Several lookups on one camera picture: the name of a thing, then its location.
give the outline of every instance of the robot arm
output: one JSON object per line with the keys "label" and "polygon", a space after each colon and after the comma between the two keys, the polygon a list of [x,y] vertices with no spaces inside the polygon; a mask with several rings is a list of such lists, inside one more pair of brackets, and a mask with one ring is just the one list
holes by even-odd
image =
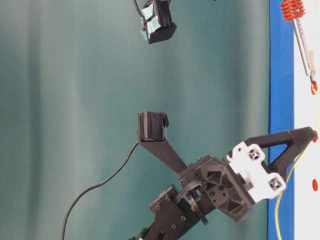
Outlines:
{"label": "robot arm", "polygon": [[[164,112],[138,114],[139,144],[179,175],[182,191],[170,186],[149,208],[153,224],[130,240],[177,240],[206,215],[219,209],[239,222],[248,217],[253,206],[277,197],[287,187],[289,165],[317,137],[310,127],[249,138],[219,159],[207,155],[189,167],[166,138],[169,126]],[[269,166],[264,148],[286,144],[287,148]]]}

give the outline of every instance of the green curtain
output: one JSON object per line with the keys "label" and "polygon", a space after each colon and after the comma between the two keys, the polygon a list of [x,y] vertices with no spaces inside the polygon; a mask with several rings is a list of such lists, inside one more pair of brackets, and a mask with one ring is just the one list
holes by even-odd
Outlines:
{"label": "green curtain", "polygon": [[[167,112],[186,163],[268,132],[269,1],[173,0],[171,13],[173,38],[148,45],[129,0],[0,1],[0,239],[59,239],[76,195],[137,140],[138,112]],[[76,205],[66,240],[135,236],[177,180],[138,147]],[[182,239],[265,240],[267,203],[208,220]]]}

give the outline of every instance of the red knob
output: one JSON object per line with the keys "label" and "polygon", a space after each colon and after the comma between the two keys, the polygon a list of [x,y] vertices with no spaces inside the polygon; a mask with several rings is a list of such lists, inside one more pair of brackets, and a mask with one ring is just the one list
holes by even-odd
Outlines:
{"label": "red knob", "polygon": [[312,181],[312,188],[313,188],[313,190],[316,192],[316,191],[318,191],[318,182],[317,182],[317,180],[316,179],[313,179],[313,181]]}
{"label": "red knob", "polygon": [[285,21],[301,18],[305,14],[302,0],[283,0],[281,3],[283,18]]}
{"label": "red knob", "polygon": [[316,81],[312,81],[312,84],[311,84],[311,92],[313,95],[316,95],[318,91],[318,84]]}

